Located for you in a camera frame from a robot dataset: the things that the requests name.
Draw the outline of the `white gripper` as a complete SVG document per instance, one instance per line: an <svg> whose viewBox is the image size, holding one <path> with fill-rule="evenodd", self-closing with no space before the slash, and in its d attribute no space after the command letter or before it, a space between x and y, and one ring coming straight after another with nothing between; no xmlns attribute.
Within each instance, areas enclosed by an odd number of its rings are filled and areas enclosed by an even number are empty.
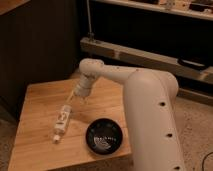
<svg viewBox="0 0 213 171"><path fill-rule="evenodd" d="M83 103L87 103L87 96L90 95L93 86L93 80L87 77L81 77L77 83L74 93L71 92L67 98L67 102L70 102L75 95L82 97Z"/></svg>

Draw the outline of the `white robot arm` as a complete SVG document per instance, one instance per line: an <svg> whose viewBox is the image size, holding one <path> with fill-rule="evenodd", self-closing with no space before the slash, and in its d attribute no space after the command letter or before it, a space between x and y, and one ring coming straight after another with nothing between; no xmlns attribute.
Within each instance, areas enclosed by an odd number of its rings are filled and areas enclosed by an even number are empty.
<svg viewBox="0 0 213 171"><path fill-rule="evenodd" d="M123 86L123 105L134 171L187 171L174 119L179 85L167 71L80 61L74 94L87 97L100 77Z"/></svg>

